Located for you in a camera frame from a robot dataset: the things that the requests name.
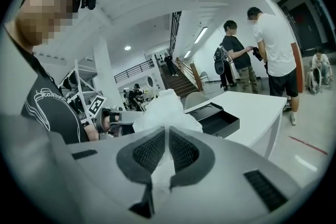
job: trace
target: person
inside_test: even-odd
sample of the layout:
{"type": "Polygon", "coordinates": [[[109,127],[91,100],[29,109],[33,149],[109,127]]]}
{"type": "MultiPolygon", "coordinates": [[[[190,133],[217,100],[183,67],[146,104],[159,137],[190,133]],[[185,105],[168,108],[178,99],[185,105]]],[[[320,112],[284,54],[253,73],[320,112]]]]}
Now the person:
{"type": "Polygon", "coordinates": [[[281,97],[286,90],[286,94],[291,97],[291,124],[296,125],[299,92],[290,29],[284,20],[278,16],[263,13],[257,7],[251,7],[247,11],[247,17],[255,24],[254,36],[259,53],[267,63],[270,95],[281,97]]]}
{"type": "Polygon", "coordinates": [[[222,41],[222,45],[235,64],[243,85],[243,92],[258,93],[256,74],[252,68],[250,56],[248,55],[248,52],[253,49],[253,46],[244,48],[238,38],[234,36],[237,34],[237,24],[233,20],[228,20],[224,24],[224,29],[226,36],[222,41]]]}
{"type": "Polygon", "coordinates": [[[332,80],[331,65],[327,55],[323,53],[323,49],[321,47],[316,47],[315,49],[311,70],[314,68],[320,69],[321,75],[323,76],[323,83],[326,85],[329,84],[329,81],[332,80]]]}
{"type": "Polygon", "coordinates": [[[164,61],[167,64],[168,70],[170,72],[170,74],[174,77],[178,77],[178,74],[176,74],[175,68],[174,68],[174,63],[172,61],[173,57],[171,57],[170,55],[168,55],[167,52],[164,53],[165,57],[164,57],[164,61]]]}
{"type": "Polygon", "coordinates": [[[37,73],[21,115],[38,121],[48,131],[60,133],[66,144],[98,140],[98,131],[93,125],[83,127],[53,78],[34,57],[33,48],[53,38],[78,12],[79,5],[80,0],[23,0],[15,18],[5,24],[8,45],[15,46],[37,73]]]}
{"type": "Polygon", "coordinates": [[[222,82],[222,84],[220,85],[220,87],[224,87],[224,91],[227,91],[227,82],[226,82],[226,79],[230,83],[231,87],[236,86],[237,83],[233,81],[233,77],[232,77],[232,73],[231,73],[231,68],[230,68],[230,64],[229,64],[229,61],[228,61],[227,51],[224,48],[223,48],[223,53],[224,53],[224,59],[223,59],[224,73],[221,74],[221,82],[222,82]]]}
{"type": "Polygon", "coordinates": [[[137,111],[142,111],[139,102],[137,101],[137,95],[139,95],[139,89],[140,86],[138,83],[136,83],[134,87],[129,91],[128,97],[130,104],[132,104],[132,106],[135,107],[137,111]]]}

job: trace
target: ceiling light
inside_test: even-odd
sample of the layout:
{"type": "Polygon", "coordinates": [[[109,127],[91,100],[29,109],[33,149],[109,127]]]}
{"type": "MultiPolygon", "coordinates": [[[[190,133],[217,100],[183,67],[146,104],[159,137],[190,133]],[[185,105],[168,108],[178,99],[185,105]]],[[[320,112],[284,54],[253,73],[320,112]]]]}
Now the ceiling light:
{"type": "Polygon", "coordinates": [[[208,29],[207,27],[203,27],[202,31],[200,32],[200,34],[196,38],[194,44],[196,44],[197,42],[199,42],[199,40],[201,39],[201,37],[204,35],[205,31],[207,31],[207,29],[208,29]]]}
{"type": "Polygon", "coordinates": [[[187,58],[188,55],[190,54],[190,52],[191,52],[191,50],[189,50],[189,51],[185,54],[184,58],[187,58]]]}

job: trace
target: white desk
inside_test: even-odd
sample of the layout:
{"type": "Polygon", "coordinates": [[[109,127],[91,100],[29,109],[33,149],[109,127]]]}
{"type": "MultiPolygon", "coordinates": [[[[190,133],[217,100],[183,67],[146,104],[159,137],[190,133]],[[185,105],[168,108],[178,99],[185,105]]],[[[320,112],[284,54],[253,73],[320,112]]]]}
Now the white desk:
{"type": "Polygon", "coordinates": [[[252,147],[271,128],[270,138],[264,157],[269,158],[281,126],[282,109],[286,104],[284,97],[269,95],[225,92],[202,104],[184,111],[190,112],[210,102],[240,119],[240,128],[225,139],[252,147]]]}

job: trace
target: plastic bag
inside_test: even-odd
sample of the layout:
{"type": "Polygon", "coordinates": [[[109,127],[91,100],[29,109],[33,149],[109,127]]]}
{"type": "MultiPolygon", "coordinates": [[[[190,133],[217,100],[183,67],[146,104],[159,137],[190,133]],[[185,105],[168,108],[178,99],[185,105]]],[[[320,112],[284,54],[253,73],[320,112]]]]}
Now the plastic bag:
{"type": "Polygon", "coordinates": [[[184,114],[183,106],[173,89],[160,91],[159,97],[153,99],[144,114],[133,123],[135,132],[141,132],[158,126],[174,126],[203,132],[202,125],[194,117],[184,114]]]}

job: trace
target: stair railing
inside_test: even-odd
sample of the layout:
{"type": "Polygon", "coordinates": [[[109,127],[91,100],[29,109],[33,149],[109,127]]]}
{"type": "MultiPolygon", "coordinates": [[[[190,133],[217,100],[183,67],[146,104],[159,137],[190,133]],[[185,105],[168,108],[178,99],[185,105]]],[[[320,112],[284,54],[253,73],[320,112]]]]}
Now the stair railing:
{"type": "Polygon", "coordinates": [[[178,69],[180,69],[180,71],[182,73],[187,75],[186,77],[188,79],[192,78],[193,80],[195,80],[198,90],[200,92],[202,92],[203,91],[203,84],[201,82],[201,79],[199,78],[199,75],[198,75],[197,69],[195,67],[195,64],[191,63],[190,67],[189,67],[185,63],[181,62],[178,57],[176,58],[175,63],[176,63],[176,66],[178,67],[178,69]]]}

